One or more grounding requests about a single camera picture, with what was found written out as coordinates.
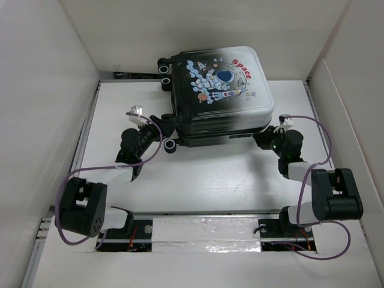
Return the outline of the white space print suitcase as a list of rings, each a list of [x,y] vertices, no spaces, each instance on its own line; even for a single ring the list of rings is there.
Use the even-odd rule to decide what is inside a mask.
[[[157,61],[161,88],[171,93],[177,138],[165,134],[168,153],[177,146],[211,146],[250,137],[266,128],[275,108],[256,51],[248,46],[181,52]]]

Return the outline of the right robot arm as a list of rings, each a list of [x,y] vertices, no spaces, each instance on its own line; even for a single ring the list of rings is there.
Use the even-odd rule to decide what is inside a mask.
[[[353,172],[348,168],[319,169],[304,161],[300,132],[269,126],[253,134],[253,139],[260,149],[277,155],[281,175],[302,183],[298,204],[279,213],[277,229],[282,235],[290,236],[311,224],[362,218],[364,207]]]

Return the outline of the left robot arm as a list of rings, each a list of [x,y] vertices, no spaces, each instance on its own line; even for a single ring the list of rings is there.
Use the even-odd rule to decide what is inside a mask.
[[[128,128],[121,134],[117,166],[80,168],[70,172],[62,180],[55,203],[55,225],[63,242],[79,245],[97,236],[103,226],[106,211],[107,185],[89,182],[75,177],[78,172],[132,168],[132,180],[141,172],[144,164],[159,152],[164,139],[170,137],[177,124],[177,117],[151,115],[145,117],[133,112],[127,115],[137,121],[138,128]]]

